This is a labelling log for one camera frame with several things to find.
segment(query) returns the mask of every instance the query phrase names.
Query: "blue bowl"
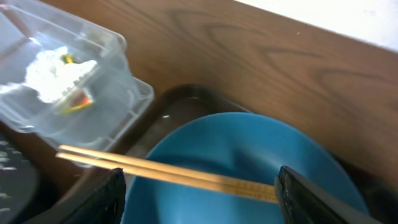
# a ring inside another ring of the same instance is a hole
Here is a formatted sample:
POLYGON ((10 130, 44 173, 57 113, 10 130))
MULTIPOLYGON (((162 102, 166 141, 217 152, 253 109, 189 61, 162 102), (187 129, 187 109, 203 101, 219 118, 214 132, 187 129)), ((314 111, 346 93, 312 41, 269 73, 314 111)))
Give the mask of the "blue bowl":
MULTIPOLYGON (((315 141, 278 120, 251 113, 196 119, 163 139, 148 159, 274 184, 287 165, 352 207, 368 213, 340 165, 315 141)), ((283 223, 277 204, 136 177, 124 224, 283 223)))

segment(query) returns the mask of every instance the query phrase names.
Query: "wood grain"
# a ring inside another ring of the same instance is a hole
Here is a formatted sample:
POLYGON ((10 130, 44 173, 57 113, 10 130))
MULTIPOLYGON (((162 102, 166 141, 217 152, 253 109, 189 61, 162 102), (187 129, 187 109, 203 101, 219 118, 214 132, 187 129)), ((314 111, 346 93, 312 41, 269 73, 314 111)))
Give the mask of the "wood grain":
POLYGON ((398 55, 229 0, 44 2, 125 36, 158 96, 206 85, 398 187, 398 55))

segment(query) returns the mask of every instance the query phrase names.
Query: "plastic container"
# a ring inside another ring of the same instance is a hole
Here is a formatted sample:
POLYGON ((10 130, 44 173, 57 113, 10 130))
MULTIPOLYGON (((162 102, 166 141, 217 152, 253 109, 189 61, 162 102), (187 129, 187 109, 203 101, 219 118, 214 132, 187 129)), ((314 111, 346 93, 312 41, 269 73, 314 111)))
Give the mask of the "plastic container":
POLYGON ((108 150, 152 101, 153 89, 135 79, 124 55, 126 41, 110 30, 40 1, 8 0, 0 5, 0 85, 22 83, 26 67, 44 50, 67 46, 79 61, 97 66, 64 99, 44 103, 21 88, 0 94, 0 118, 18 132, 37 133, 52 146, 71 144, 108 150), (77 90, 95 102, 61 113, 77 90))

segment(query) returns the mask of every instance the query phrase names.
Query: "white tissue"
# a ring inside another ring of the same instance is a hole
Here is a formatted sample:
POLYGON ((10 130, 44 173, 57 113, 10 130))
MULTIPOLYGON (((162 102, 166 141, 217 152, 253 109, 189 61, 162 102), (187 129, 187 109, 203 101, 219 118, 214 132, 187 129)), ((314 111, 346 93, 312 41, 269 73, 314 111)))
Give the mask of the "white tissue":
POLYGON ((1 93, 18 90, 22 86, 36 90, 38 99, 44 103, 54 103, 65 96, 77 81, 87 75, 97 64, 89 60, 80 64, 66 63, 62 55, 68 53, 67 47, 45 50, 26 68, 24 83, 8 83, 0 86, 1 93))

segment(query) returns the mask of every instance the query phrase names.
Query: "wooden chopsticks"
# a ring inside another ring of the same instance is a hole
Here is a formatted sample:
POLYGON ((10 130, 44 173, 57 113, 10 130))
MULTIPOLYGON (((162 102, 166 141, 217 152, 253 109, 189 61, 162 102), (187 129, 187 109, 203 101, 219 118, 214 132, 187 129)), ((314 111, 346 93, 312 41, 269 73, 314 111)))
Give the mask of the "wooden chopsticks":
POLYGON ((198 187, 201 189, 214 190, 217 192, 263 200, 266 202, 278 202, 277 197, 275 196, 274 186, 267 184, 226 177, 223 175, 209 174, 197 170, 163 164, 161 162, 122 156, 108 152, 99 152, 66 145, 61 145, 59 148, 86 156, 101 158, 94 159, 64 152, 59 152, 56 155, 59 158, 71 161, 82 162, 105 169, 120 167, 125 173, 138 175, 140 177, 198 187))

